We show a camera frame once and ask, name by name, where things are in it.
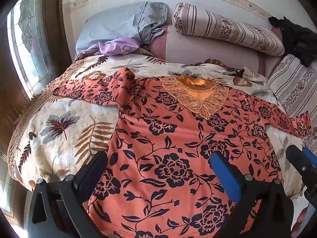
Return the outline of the pink bed sheet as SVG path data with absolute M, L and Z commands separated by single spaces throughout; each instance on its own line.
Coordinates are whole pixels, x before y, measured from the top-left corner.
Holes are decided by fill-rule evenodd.
M 148 45 L 148 51 L 155 57 L 172 63 L 193 64 L 216 59 L 227 67 L 247 67 L 269 77 L 271 71 L 282 61 L 282 57 L 273 57 L 229 42 L 181 35 L 172 25 L 164 24 L 162 27 L 164 33 Z

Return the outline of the purple floral cloth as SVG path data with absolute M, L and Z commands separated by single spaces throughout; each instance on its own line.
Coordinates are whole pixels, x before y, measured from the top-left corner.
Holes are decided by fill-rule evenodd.
M 140 48 L 140 43 L 133 38 L 117 38 L 106 42 L 97 42 L 88 48 L 84 48 L 76 55 L 77 58 L 92 55 L 126 55 Z

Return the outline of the striped bolster pillow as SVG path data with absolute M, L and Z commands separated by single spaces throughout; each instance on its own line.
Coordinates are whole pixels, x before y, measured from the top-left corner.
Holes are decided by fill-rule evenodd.
M 178 3 L 172 22 L 175 31 L 182 35 L 226 41 L 274 57 L 280 57 L 285 52 L 281 39 L 271 30 L 240 23 L 195 5 Z

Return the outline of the cream leaf-pattern blanket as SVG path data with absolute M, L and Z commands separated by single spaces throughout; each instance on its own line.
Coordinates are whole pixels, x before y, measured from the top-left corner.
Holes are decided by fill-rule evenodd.
M 186 76 L 217 80 L 275 104 L 288 115 L 275 102 L 266 78 L 248 68 L 226 69 L 217 60 L 184 65 L 145 55 L 92 57 L 71 65 L 49 84 L 19 119 L 9 146 L 9 167 L 14 178 L 33 190 L 38 178 L 47 182 L 60 181 L 68 174 L 77 173 L 96 152 L 107 152 L 119 117 L 118 108 L 59 96 L 55 90 L 71 80 L 104 79 L 121 68 L 130 69 L 137 78 Z M 301 195 L 303 183 L 284 152 L 288 145 L 301 146 L 303 138 L 272 125 L 265 129 L 281 167 L 286 195 L 291 198 Z

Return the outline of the striped square pillow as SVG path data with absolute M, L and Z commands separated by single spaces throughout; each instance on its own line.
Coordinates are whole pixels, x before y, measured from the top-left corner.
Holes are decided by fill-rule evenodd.
M 303 143 L 316 154 L 316 60 L 305 67 L 287 55 L 270 75 L 268 85 L 290 117 L 309 112 L 313 133 Z

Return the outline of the grey-blue pillow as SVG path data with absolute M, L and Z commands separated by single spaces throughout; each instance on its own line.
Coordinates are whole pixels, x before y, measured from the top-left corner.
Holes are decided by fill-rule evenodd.
M 141 2 L 98 12 L 85 23 L 76 42 L 75 56 L 98 42 L 132 38 L 150 44 L 163 34 L 168 6 L 161 2 Z

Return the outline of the orange floral blouse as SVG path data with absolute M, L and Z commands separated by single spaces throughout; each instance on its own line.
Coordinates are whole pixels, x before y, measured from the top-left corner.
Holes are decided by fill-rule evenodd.
M 271 181 L 282 172 L 266 126 L 298 138 L 312 132 L 308 113 L 291 118 L 211 79 L 137 78 L 121 68 L 104 79 L 68 81 L 55 93 L 119 110 L 89 205 L 106 236 L 213 237 L 234 203 L 210 167 L 212 154 Z

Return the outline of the stained glass window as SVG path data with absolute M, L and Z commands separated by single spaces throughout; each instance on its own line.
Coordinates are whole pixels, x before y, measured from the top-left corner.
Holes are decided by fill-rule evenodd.
M 45 35 L 43 1 L 18 0 L 7 16 L 11 57 L 29 98 L 41 93 L 57 76 Z

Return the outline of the black garment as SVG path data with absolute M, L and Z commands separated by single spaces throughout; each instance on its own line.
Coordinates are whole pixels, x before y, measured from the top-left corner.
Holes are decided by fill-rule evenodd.
M 269 17 L 268 21 L 273 27 L 280 29 L 285 53 L 294 55 L 302 65 L 309 67 L 316 59 L 316 33 L 292 23 L 286 17 Z

